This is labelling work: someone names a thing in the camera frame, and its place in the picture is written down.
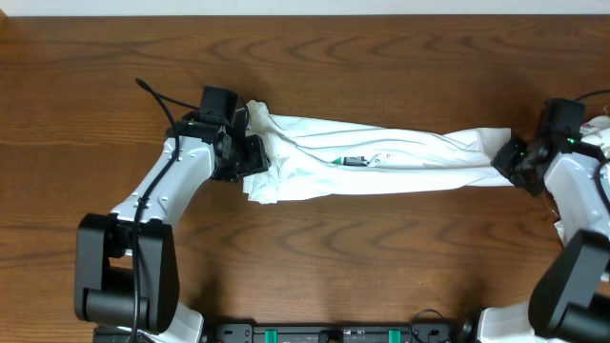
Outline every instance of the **wooden surface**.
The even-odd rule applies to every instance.
[[[272,112],[531,136],[541,102],[610,84],[608,17],[11,18],[0,38],[0,340],[85,342],[76,227],[161,151],[133,82],[204,85]],[[603,103],[591,106],[601,113]],[[182,114],[177,108],[174,114]],[[560,250],[541,198],[512,188],[327,196],[262,206],[206,183],[175,234],[181,299],[212,320],[397,322],[526,300]]]

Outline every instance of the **white fabric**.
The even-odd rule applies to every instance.
[[[261,204],[328,194],[379,194],[510,186],[490,161],[510,129],[444,135],[269,114],[250,101],[250,133],[262,137],[268,171],[244,178],[248,199]],[[366,167],[333,163],[363,156]]]

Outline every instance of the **black mounting bracket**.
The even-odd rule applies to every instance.
[[[578,231],[534,288],[528,317],[536,335],[610,342],[610,298],[596,293],[609,264],[608,237]]]

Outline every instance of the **white wall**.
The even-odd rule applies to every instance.
[[[610,0],[0,0],[8,16],[608,14]]]

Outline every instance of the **small green tag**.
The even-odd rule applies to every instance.
[[[277,343],[277,330],[265,331],[265,343]]]
[[[388,335],[390,336],[389,343],[400,343],[400,331],[390,330]]]

